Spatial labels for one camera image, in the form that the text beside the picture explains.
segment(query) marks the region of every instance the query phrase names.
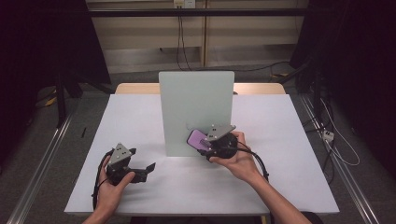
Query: right hand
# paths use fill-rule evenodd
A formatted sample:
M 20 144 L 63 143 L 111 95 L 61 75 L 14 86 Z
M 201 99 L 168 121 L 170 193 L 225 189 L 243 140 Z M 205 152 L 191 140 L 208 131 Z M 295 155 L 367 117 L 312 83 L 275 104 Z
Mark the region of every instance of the right hand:
M 232 134 L 238 139 L 238 148 L 250 150 L 250 148 L 246 148 L 244 146 L 246 144 L 244 133 L 232 132 Z M 209 160 L 211 162 L 225 166 L 235 177 L 248 183 L 256 178 L 257 175 L 261 175 L 257 169 L 256 163 L 254 163 L 253 156 L 244 151 L 237 151 L 236 154 L 230 159 L 211 157 Z

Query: table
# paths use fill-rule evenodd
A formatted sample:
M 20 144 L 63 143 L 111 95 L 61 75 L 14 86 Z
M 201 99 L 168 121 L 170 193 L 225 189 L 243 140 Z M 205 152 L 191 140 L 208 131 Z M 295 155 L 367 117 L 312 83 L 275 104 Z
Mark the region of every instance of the table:
M 119 94 L 110 97 L 66 213 L 88 215 L 92 211 L 98 163 L 118 142 L 137 148 L 131 167 L 157 162 L 147 183 L 125 189 L 118 215 L 256 216 L 269 212 L 256 192 L 224 167 L 200 156 L 166 157 L 160 96 L 121 94 L 127 85 L 121 84 Z M 298 209 L 317 214 L 339 211 L 288 95 L 235 95 L 232 124 L 245 132 L 247 143 L 262 157 L 270 183 Z
M 234 83 L 238 94 L 286 94 L 279 83 Z M 159 83 L 121 83 L 116 94 L 160 94 Z

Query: white cable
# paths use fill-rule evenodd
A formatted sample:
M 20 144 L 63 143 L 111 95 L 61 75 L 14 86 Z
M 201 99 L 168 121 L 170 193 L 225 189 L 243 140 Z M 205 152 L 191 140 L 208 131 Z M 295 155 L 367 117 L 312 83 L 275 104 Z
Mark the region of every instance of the white cable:
M 358 158 L 358 162 L 357 162 L 357 163 L 351 163 L 351 162 L 345 161 L 345 160 L 341 157 L 341 155 L 340 155 L 339 153 L 335 152 L 335 151 L 332 149 L 332 147 L 330 147 L 329 142 L 328 142 L 327 140 L 325 140 L 325 141 L 328 143 L 328 145 L 329 145 L 329 147 L 330 147 L 330 150 L 331 150 L 331 151 L 334 153 L 334 155 L 335 155 L 336 157 L 338 157 L 343 163 L 348 164 L 348 165 L 351 165 L 351 166 L 357 166 L 357 165 L 359 165 L 359 164 L 361 163 L 361 158 L 359 158 L 358 153 L 356 153 L 356 150 L 353 148 L 353 146 L 349 144 L 349 142 L 345 139 L 345 137 L 338 131 L 337 127 L 335 127 L 335 124 L 334 124 L 334 122 L 332 121 L 332 116 L 330 115 L 329 109 L 327 108 L 327 106 L 326 106 L 326 104 L 324 103 L 323 99 L 320 98 L 320 101 L 323 103 L 324 108 L 326 109 L 327 115 L 329 115 L 330 122 L 332 123 L 332 126 L 334 127 L 335 131 L 336 131 L 338 134 L 340 134 L 340 136 L 344 139 L 344 141 L 345 141 L 345 142 L 349 145 L 349 147 L 352 149 L 353 153 L 355 153 L 356 158 Z

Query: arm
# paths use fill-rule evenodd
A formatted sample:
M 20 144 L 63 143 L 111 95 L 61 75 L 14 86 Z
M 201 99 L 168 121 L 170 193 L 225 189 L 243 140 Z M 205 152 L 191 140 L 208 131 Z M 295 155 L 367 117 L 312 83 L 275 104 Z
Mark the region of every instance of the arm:
M 105 167 L 109 160 L 110 156 L 106 157 L 100 172 L 99 183 L 105 182 L 103 182 L 99 188 L 98 204 L 93 213 L 84 221 L 85 224 L 106 223 L 119 206 L 123 190 L 132 179 L 134 179 L 134 172 L 131 172 L 126 175 L 117 186 L 113 186 L 110 181 L 107 180 L 105 171 Z
M 233 134 L 238 139 L 238 142 L 246 144 L 243 133 L 235 132 Z M 238 147 L 245 148 L 242 144 L 238 144 Z M 234 176 L 246 181 L 253 187 L 262 201 L 268 206 L 277 222 L 284 224 L 310 223 L 296 207 L 265 180 L 250 154 L 238 151 L 235 156 L 228 160 L 212 157 L 210 161 L 225 166 Z

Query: smartphone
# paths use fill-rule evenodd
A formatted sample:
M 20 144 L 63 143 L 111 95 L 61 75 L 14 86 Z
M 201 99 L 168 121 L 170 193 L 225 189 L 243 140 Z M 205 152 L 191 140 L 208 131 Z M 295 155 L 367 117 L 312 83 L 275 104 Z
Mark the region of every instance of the smartphone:
M 193 130 L 187 139 L 187 144 L 197 150 L 209 151 L 212 148 L 210 142 L 205 140 L 206 134 L 199 130 Z

